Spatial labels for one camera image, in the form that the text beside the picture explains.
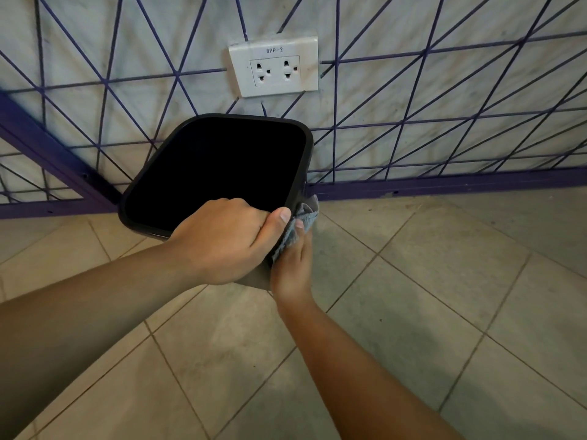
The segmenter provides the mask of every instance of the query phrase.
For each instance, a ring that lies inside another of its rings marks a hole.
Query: black trash bin
[[[120,220],[166,239],[207,200],[242,198],[272,212],[296,208],[313,148],[300,122],[203,114],[180,124],[124,192]]]

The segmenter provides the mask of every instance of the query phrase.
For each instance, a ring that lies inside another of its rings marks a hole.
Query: left hand
[[[209,200],[180,223],[166,244],[188,259],[198,284],[226,284],[263,261],[290,217],[287,207],[269,214],[243,199]]]

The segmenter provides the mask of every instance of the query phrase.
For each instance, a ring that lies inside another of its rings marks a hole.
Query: gray cloth
[[[279,244],[279,247],[277,247],[277,250],[275,250],[275,253],[271,257],[273,262],[279,258],[281,253],[287,247],[290,247],[297,242],[297,233],[295,232],[296,219],[300,219],[302,222],[304,222],[304,230],[308,231],[312,227],[314,221],[316,221],[319,211],[318,197],[316,197],[316,195],[305,199],[297,206],[295,214],[292,216],[287,224],[287,227],[285,228],[281,244]]]

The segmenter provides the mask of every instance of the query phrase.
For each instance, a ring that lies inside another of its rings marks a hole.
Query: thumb
[[[277,244],[279,237],[282,235],[285,226],[291,218],[291,210],[287,207],[277,208],[272,214],[267,216],[263,227],[259,230],[257,238],[251,245],[254,253],[260,258],[264,258],[267,253]]]

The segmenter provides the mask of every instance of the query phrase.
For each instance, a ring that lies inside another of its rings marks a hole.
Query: forearm
[[[343,439],[461,438],[316,304],[280,314]]]
[[[197,278],[170,243],[0,305],[0,438]]]

